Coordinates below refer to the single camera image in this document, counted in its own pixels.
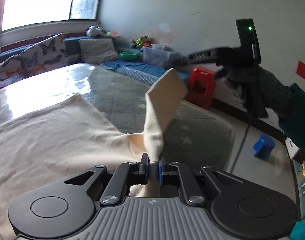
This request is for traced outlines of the dark green sleeved forearm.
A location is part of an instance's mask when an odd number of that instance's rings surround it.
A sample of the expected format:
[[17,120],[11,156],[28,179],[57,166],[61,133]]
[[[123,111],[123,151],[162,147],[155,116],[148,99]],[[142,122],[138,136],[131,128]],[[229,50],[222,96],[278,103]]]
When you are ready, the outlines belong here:
[[258,79],[266,108],[278,116],[284,134],[305,153],[305,92],[296,83],[282,84],[273,73],[259,67]]

